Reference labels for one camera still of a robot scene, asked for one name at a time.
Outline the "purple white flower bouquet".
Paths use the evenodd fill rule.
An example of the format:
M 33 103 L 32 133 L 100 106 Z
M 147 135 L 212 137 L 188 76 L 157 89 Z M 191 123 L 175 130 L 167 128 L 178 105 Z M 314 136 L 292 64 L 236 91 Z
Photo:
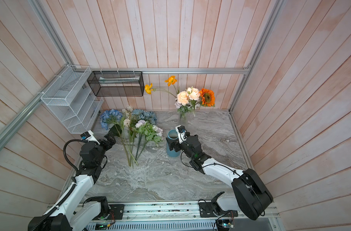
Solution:
M 182 105 L 181 103 L 178 102 L 178 100 L 175 100 L 175 106 L 177 108 L 178 112 L 185 112 L 185 113 L 191 113 L 195 116 L 195 110 L 200 107 L 199 101 L 196 100 L 190 100 L 188 104 Z

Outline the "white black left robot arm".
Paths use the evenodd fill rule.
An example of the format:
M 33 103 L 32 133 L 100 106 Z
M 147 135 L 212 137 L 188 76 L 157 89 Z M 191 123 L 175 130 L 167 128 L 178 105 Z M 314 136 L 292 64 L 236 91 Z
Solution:
M 89 189 L 97 182 L 106 164 L 106 151 L 116 143 L 113 135 L 107 134 L 104 139 L 97 140 L 91 131 L 81 134 L 83 143 L 79 166 L 72 164 L 75 176 L 69 188 L 58 201 L 42 216 L 34 217 L 28 224 L 29 231 L 82 231 L 94 219 L 114 220 L 114 214 L 105 196 L 87 199 L 82 209 L 76 208 Z

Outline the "teal cylindrical vase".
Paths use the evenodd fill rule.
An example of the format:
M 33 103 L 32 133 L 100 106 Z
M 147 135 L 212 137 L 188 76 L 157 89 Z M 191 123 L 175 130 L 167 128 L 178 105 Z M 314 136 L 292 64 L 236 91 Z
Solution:
M 170 130 L 166 137 L 166 153 L 169 157 L 178 157 L 180 151 L 176 151 L 176 144 L 178 143 L 178 133 L 176 130 Z

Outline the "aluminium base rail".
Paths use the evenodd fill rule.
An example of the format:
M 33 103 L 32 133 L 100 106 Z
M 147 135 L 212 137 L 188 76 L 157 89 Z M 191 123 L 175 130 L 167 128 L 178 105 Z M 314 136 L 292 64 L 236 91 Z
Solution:
M 283 231 L 276 207 L 251 220 L 241 210 L 216 214 L 211 201 L 110 203 L 110 211 L 93 218 L 96 201 L 80 203 L 69 224 L 72 231 Z

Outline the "clear ribbed glass vase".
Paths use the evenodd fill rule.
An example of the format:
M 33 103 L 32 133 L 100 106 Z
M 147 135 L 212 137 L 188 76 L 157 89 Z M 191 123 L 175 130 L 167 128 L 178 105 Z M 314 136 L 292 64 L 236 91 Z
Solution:
M 178 125 L 182 125 L 182 126 L 188 125 L 188 113 L 185 113 L 185 112 L 179 113 Z

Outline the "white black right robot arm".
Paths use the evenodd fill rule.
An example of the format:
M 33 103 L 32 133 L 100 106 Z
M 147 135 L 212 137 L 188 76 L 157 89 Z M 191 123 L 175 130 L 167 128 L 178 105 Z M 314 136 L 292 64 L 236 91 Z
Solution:
M 215 213 L 240 210 L 252 220 L 265 215 L 273 196 L 255 170 L 235 169 L 216 161 L 202 151 L 197 135 L 166 140 L 170 150 L 182 151 L 190 158 L 191 168 L 232 188 L 233 193 L 221 192 L 212 199 Z

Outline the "pink white green bouquet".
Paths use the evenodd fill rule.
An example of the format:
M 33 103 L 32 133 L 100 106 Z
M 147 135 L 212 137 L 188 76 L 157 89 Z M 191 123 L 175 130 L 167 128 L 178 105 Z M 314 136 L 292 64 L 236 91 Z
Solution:
M 129 134 L 133 145 L 132 153 L 135 160 L 138 162 L 138 159 L 149 142 L 159 144 L 163 140 L 163 129 L 158 127 L 157 124 L 152 125 L 144 120 L 135 120 L 132 117 L 133 110 L 133 108 L 128 107 L 123 109 L 122 112 L 126 114 L 130 120 Z

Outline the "aluminium frame rail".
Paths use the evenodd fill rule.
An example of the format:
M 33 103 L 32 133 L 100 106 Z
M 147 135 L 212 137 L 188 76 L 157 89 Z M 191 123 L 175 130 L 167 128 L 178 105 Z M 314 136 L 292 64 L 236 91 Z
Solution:
M 247 74 L 247 67 L 227 67 L 227 68 L 93 68 L 89 66 L 76 65 L 76 70 L 91 71 L 114 71 L 114 72 L 142 72 L 143 74 Z

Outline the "yellow orange poppy stem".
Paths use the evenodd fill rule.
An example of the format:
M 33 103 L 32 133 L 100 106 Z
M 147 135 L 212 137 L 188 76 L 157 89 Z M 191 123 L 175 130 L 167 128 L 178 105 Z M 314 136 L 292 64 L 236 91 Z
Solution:
M 172 86 L 174 88 L 174 92 L 170 91 L 169 89 L 166 89 L 164 86 L 154 87 L 152 83 L 149 85 L 146 84 L 144 87 L 144 91 L 149 95 L 151 95 L 152 92 L 160 91 L 165 92 L 173 97 L 176 97 L 176 95 L 180 92 L 180 90 L 175 86 L 175 84 L 177 83 L 176 77 L 170 76 L 167 80 L 165 80 L 165 83 L 168 87 Z

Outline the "light blue hydrangea stem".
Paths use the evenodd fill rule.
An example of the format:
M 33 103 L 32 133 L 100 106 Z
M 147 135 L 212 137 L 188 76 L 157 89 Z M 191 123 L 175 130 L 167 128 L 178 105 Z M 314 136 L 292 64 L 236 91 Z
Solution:
M 114 136 L 119 137 L 129 166 L 138 164 L 132 153 L 133 145 L 129 134 L 130 120 L 122 111 L 111 109 L 104 111 L 100 116 L 101 126 L 109 130 Z

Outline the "peach pink rose stem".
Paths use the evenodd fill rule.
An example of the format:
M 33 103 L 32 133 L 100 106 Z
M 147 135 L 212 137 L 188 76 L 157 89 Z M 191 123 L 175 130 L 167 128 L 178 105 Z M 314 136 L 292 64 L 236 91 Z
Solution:
M 190 100 L 200 102 L 200 90 L 194 87 L 189 87 L 184 91 L 180 91 L 175 99 L 177 99 L 182 105 L 188 104 Z

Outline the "orange gerbera flower stem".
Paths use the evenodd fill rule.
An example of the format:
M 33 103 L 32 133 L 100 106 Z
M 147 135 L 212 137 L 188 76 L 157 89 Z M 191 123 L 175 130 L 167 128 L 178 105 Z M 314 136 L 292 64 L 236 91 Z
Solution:
M 200 105 L 204 107 L 214 107 L 215 106 L 215 95 L 212 90 L 202 89 L 200 91 L 201 102 Z

